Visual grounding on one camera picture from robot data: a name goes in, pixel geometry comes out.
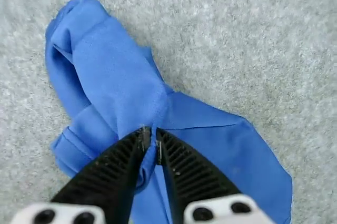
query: black gripper pad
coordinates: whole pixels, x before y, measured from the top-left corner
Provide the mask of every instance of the black gripper pad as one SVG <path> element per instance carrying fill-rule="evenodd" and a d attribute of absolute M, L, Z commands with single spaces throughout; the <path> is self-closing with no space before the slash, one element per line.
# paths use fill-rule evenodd
<path fill-rule="evenodd" d="M 163 166 L 174 224 L 183 223 L 186 206 L 198 200 L 239 194 L 216 166 L 187 143 L 163 129 L 156 132 L 158 164 Z"/>
<path fill-rule="evenodd" d="M 128 223 L 150 137 L 151 129 L 144 127 L 119 140 L 85 166 L 51 202 L 98 206 L 107 224 Z"/>

